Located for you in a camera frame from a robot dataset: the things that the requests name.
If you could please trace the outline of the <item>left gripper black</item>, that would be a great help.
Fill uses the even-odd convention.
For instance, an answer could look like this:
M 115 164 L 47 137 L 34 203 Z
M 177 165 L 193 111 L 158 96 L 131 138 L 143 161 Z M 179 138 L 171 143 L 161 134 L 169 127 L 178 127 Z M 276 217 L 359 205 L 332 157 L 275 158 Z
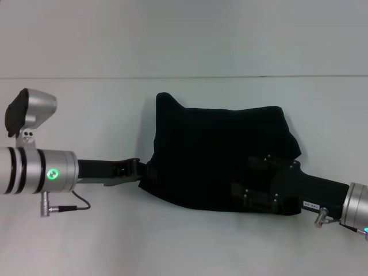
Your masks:
M 123 183 L 148 182 L 150 162 L 142 163 L 138 158 L 120 161 L 78 160 L 79 175 L 77 183 L 103 184 L 115 186 Z

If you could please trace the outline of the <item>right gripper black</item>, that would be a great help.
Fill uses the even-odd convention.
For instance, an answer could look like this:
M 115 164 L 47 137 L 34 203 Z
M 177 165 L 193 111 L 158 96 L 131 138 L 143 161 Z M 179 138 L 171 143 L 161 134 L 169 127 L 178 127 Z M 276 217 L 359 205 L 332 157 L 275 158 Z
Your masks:
M 281 198 L 296 197 L 327 208 L 329 215 L 341 215 L 349 189 L 345 183 L 308 175 L 301 170 L 300 162 L 267 155 L 250 156 L 248 166 L 259 172 L 274 173 L 271 192 Z M 253 191 L 239 183 L 231 184 L 231 194 L 242 212 L 277 213 L 278 199 L 271 194 Z

